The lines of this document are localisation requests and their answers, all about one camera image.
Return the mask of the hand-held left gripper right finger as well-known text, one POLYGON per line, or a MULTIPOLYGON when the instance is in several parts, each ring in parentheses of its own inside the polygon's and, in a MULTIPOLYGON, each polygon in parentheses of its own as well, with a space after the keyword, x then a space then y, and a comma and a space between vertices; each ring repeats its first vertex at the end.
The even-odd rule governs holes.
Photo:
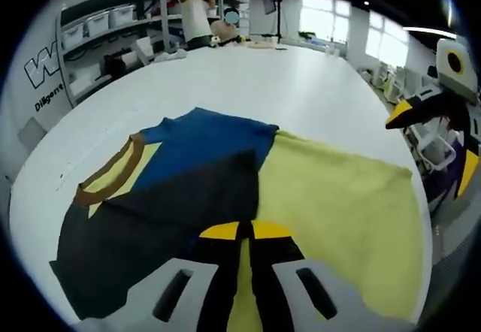
POLYGON ((304 257, 273 222, 254 221, 252 288, 265 331, 378 331, 379 316, 321 261, 304 257))

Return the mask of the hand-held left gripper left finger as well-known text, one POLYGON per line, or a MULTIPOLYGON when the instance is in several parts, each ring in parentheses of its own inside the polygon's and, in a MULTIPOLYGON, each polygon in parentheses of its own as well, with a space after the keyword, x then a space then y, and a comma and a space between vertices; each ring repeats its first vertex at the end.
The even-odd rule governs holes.
POLYGON ((133 286, 124 331, 226 331, 242 239, 240 222, 214 225, 179 258, 133 286))

